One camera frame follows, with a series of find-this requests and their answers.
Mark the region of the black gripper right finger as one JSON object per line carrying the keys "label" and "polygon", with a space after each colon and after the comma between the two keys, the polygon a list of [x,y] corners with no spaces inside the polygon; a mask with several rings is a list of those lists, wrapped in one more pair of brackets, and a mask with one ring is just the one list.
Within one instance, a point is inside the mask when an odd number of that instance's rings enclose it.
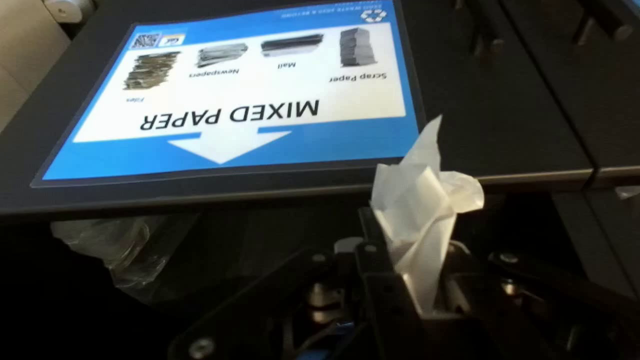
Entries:
{"label": "black gripper right finger", "polygon": [[519,252],[448,247],[452,360],[640,360],[636,301]]}

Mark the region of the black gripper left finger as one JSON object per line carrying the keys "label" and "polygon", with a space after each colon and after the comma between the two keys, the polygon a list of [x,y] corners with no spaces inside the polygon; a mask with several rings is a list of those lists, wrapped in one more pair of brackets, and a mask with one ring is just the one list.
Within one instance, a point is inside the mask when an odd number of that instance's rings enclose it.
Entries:
{"label": "black gripper left finger", "polygon": [[381,227],[360,208],[363,238],[345,252],[284,260],[167,347],[167,360],[426,360],[424,328],[389,265]]}

